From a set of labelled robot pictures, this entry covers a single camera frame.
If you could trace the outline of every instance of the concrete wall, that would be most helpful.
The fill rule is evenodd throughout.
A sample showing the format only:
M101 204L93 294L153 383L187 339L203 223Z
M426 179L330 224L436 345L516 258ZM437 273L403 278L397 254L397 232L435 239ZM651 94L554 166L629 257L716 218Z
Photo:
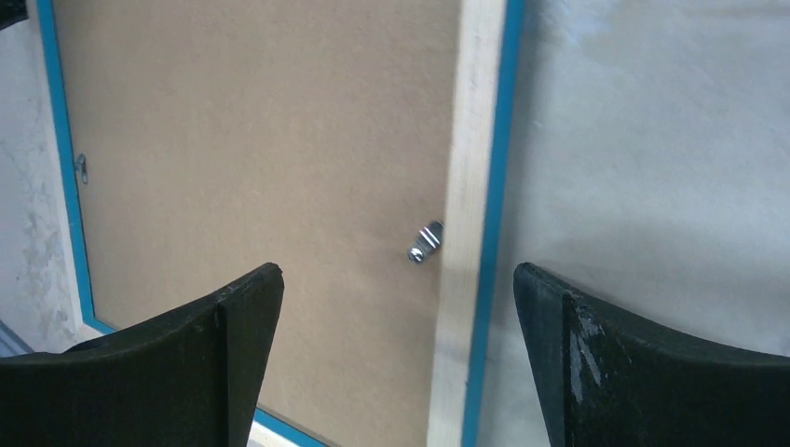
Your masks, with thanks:
M548 445L511 275L530 261L790 356L790 2L528 2L480 445Z
M41 48L30 20L0 32L0 319L57 352L80 314Z

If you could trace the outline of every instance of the stained wall surface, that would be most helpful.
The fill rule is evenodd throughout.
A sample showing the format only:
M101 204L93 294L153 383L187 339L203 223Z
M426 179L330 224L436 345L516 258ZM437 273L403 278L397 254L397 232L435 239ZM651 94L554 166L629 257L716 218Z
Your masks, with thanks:
M0 319L35 350L75 343L72 262L38 25L26 20L0 32Z
M790 2L527 9L479 445L548 445L512 299L521 262L790 356Z

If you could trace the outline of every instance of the wooden strip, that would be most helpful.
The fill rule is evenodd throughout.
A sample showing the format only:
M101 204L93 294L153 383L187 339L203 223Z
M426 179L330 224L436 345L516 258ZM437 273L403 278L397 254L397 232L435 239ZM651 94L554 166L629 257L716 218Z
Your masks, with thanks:
M429 446L463 441L506 5L461 6Z

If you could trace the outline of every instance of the wooden board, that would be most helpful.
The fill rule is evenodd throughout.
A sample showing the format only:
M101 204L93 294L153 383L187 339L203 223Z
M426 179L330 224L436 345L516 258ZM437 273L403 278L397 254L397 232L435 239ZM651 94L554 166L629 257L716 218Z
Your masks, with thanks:
M97 317L277 262L261 404L329 442L424 444L439 263L405 251L443 215L457 5L55 5Z
M519 0L462 1L430 446L477 441L523 11Z

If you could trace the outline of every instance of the white wall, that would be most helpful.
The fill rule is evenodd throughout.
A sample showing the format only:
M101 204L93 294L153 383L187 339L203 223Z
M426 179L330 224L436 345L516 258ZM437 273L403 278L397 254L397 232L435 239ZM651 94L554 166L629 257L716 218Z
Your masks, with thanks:
M790 1L535 3L483 446L548 445L512 300L521 262L678 330L790 356Z
M62 351L75 343L73 293L43 53L26 20L0 32L0 319L31 348Z

